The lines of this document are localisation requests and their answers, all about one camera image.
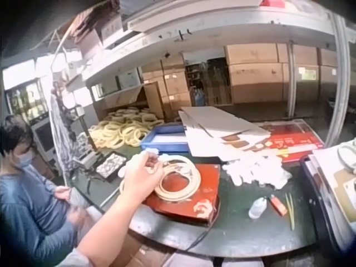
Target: overhead shelf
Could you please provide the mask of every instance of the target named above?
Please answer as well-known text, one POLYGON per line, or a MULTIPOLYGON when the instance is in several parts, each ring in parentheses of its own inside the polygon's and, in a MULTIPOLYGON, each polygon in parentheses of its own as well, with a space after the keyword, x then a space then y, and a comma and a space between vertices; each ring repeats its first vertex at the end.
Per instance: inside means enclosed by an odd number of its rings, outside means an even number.
POLYGON ((111 72, 124 72, 165 54, 237 43, 289 43, 336 50, 331 21, 324 16, 281 8, 209 11, 175 20, 130 38, 83 71, 94 85, 111 72))

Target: shelving rack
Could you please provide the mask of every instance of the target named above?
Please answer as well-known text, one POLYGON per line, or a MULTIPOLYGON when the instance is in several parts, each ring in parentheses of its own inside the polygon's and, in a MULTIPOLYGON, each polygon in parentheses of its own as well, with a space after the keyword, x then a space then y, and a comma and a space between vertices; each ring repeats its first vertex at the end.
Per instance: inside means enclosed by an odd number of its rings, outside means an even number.
MULTIPOLYGON (((310 8, 287 10, 259 7, 259 3, 243 6, 247 1, 211 1, 210 5, 201 2, 162 1, 155 9, 151 6, 140 11, 127 22, 128 30, 137 34, 94 61, 83 71, 81 79, 90 88, 104 75, 144 65, 166 53, 174 55, 237 43, 286 43, 290 73, 296 70, 294 44, 336 51, 337 97, 325 146, 335 145, 347 109, 350 53, 356 55, 356 31, 346 28, 343 18, 316 4, 311 13, 310 8)), ((290 118, 294 116, 295 102, 296 78, 292 74, 286 111, 290 118)))

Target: green table surface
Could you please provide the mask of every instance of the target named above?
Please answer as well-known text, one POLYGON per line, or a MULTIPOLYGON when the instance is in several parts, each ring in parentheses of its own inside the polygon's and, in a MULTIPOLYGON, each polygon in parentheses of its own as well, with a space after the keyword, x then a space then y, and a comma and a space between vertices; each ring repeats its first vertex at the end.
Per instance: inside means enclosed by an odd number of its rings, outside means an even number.
MULTIPOLYGON (((118 152, 130 158, 140 152, 140 148, 124 147, 118 152)), ((194 163, 220 163, 218 159, 181 155, 187 156, 194 163)), ((293 174, 293 178, 279 191, 275 191, 270 186, 261 188, 257 184, 243 184, 236 187, 231 178, 221 169, 219 217, 205 238, 189 252, 223 258, 253 258, 285 253, 315 243, 316 236, 308 200, 304 198, 303 189, 298 182, 299 167, 286 167, 286 169, 293 174), (248 211, 254 200, 274 194, 286 206, 285 193, 291 193, 293 197, 294 231, 291 230, 289 216, 281 217, 270 204, 259 219, 249 218, 248 211)), ((85 176, 78 175, 72 180, 73 186, 98 207, 118 188, 120 182, 120 178, 116 178, 113 182, 92 180, 88 194, 85 176)), ((102 207, 102 211, 109 209, 117 195, 102 207)), ((136 211, 130 229, 179 250, 186 250, 206 230, 203 226, 172 221, 145 205, 141 205, 136 211)))

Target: blue long-sleeve shirt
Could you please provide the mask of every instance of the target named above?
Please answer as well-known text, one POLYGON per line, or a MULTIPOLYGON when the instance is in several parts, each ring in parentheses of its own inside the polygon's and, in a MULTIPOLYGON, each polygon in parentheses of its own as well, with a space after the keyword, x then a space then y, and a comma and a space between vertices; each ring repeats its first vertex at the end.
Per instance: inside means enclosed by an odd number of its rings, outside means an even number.
POLYGON ((55 198, 55 187, 32 166, 0 176, 2 235, 36 266, 58 264, 77 242, 77 229, 66 220, 70 205, 55 198))

